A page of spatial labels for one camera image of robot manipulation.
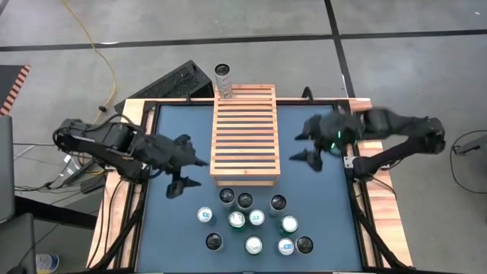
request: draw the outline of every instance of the black box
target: black box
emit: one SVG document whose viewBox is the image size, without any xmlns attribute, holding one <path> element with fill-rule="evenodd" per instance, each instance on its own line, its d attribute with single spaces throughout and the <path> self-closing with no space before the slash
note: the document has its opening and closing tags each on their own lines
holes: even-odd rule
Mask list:
<svg viewBox="0 0 487 274">
<path fill-rule="evenodd" d="M 192 61 L 182 64 L 127 99 L 135 98 L 213 98 L 212 80 Z M 125 100 L 115 105 L 123 112 Z"/>
</svg>

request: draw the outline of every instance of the wooden slatted crate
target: wooden slatted crate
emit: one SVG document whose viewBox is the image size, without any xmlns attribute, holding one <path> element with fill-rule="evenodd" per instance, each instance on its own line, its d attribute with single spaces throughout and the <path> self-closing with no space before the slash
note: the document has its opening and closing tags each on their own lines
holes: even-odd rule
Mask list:
<svg viewBox="0 0 487 274">
<path fill-rule="evenodd" d="M 274 85 L 215 92 L 210 175 L 218 186 L 273 186 L 281 174 Z"/>
</svg>

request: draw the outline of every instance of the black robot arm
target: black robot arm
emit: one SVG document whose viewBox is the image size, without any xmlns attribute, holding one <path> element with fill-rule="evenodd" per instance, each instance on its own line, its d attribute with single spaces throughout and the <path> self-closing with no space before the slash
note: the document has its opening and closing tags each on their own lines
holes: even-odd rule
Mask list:
<svg viewBox="0 0 487 274">
<path fill-rule="evenodd" d="M 116 116 L 120 114 L 100 125 L 66 119 L 53 133 L 53 141 L 68 154 L 87 153 L 101 166 L 115 167 L 121 178 L 133 183 L 144 183 L 162 172 L 171 174 L 172 181 L 166 192 L 170 199 L 181 195 L 185 187 L 201 185 L 181 177 L 183 166 L 208 165 L 196 157 L 188 135 L 174 140 L 163 135 L 146 135 L 144 128 L 133 123 L 111 123 Z M 150 175 L 149 168 L 156 170 L 156 174 Z"/>
<path fill-rule="evenodd" d="M 328 116 L 315 115 L 304 124 L 297 140 L 312 139 L 314 150 L 304 150 L 291 156 L 292 160 L 306 161 L 314 170 L 322 168 L 320 152 L 341 155 L 347 145 L 361 140 L 386 139 L 404 135 L 408 139 L 397 146 L 372 157 L 351 160 L 353 176 L 361 179 L 395 161 L 416 153 L 437 154 L 444 150 L 444 128 L 436 118 L 399 116 L 384 108 L 372 108 L 354 115 L 334 112 Z"/>
</svg>

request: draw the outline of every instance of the can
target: can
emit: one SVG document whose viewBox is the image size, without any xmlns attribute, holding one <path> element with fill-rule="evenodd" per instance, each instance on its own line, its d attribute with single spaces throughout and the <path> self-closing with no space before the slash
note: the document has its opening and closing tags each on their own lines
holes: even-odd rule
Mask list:
<svg viewBox="0 0 487 274">
<path fill-rule="evenodd" d="M 242 193 L 238 196 L 238 209 L 244 213 L 249 213 L 252 210 L 253 198 L 249 193 Z"/>
<path fill-rule="evenodd" d="M 218 233 L 210 233 L 206 237 L 206 247 L 212 251 L 219 251 L 223 249 L 223 237 Z"/>
<path fill-rule="evenodd" d="M 53 273 L 58 269 L 59 256 L 51 254 L 36 254 L 36 267 L 38 274 Z"/>
<path fill-rule="evenodd" d="M 250 255 L 259 255 L 262 251 L 262 241 L 257 236 L 250 236 L 245 241 L 245 249 Z"/>
<path fill-rule="evenodd" d="M 281 235 L 291 235 L 298 229 L 298 220 L 291 215 L 286 215 L 281 219 Z"/>
<path fill-rule="evenodd" d="M 258 209 L 254 209 L 249 215 L 250 223 L 257 227 L 264 223 L 265 218 L 264 212 Z"/>
<path fill-rule="evenodd" d="M 228 216 L 228 222 L 236 231 L 242 231 L 245 228 L 245 216 L 242 212 L 232 212 Z"/>
<path fill-rule="evenodd" d="M 313 251 L 313 241 L 306 236 L 299 237 L 294 245 L 301 254 L 309 254 Z"/>
<path fill-rule="evenodd" d="M 215 67 L 216 85 L 222 99 L 231 99 L 230 67 L 220 64 Z"/>
<path fill-rule="evenodd" d="M 198 216 L 198 220 L 202 223 L 206 223 L 207 225 L 214 225 L 216 223 L 216 217 L 213 215 L 213 211 L 206 206 L 203 206 L 198 210 L 196 214 Z"/>
<path fill-rule="evenodd" d="M 279 216 L 286 208 L 287 202 L 283 195 L 274 195 L 269 201 L 269 215 L 271 217 Z"/>
<path fill-rule="evenodd" d="M 282 238 L 277 244 L 277 249 L 280 254 L 289 256 L 294 252 L 294 243 L 288 238 Z"/>
<path fill-rule="evenodd" d="M 220 202 L 226 209 L 231 209 L 235 204 L 235 193 L 229 188 L 224 188 L 220 191 Z"/>
</svg>

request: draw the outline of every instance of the concrete floor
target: concrete floor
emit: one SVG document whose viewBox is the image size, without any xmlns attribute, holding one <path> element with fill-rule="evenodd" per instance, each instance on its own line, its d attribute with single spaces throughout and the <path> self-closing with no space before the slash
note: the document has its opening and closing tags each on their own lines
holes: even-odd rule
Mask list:
<svg viewBox="0 0 487 274">
<path fill-rule="evenodd" d="M 78 0 L 68 1 L 96 42 L 206 37 L 330 34 L 321 0 Z M 332 0 L 340 33 L 487 29 L 487 2 L 454 0 Z M 0 46 L 87 43 L 60 0 L 10 0 L 0 16 Z M 357 97 L 404 115 L 435 116 L 447 143 L 485 128 L 487 36 L 388 38 L 342 41 Z M 208 76 L 220 62 L 234 83 L 276 84 L 278 96 L 295 97 L 310 86 L 318 97 L 344 97 L 332 40 L 232 43 L 102 49 L 117 77 L 115 102 L 192 59 Z M 110 95 L 108 69 L 91 50 L 2 52 L 1 64 L 32 65 L 11 115 L 16 142 L 50 142 L 66 118 L 91 121 Z M 384 142 L 391 146 L 400 141 Z M 392 171 L 399 210 L 420 269 L 484 273 L 487 269 L 487 197 L 467 193 L 450 176 L 448 151 L 416 155 Z M 15 162 L 16 184 L 39 186 L 62 169 L 54 148 L 35 148 Z M 487 190 L 485 157 L 455 158 L 459 180 Z M 27 193 L 53 202 L 62 195 Z M 97 195 L 76 196 L 79 208 L 97 206 Z M 62 253 L 63 271 L 80 270 L 89 231 L 59 228 L 38 252 Z"/>
</svg>

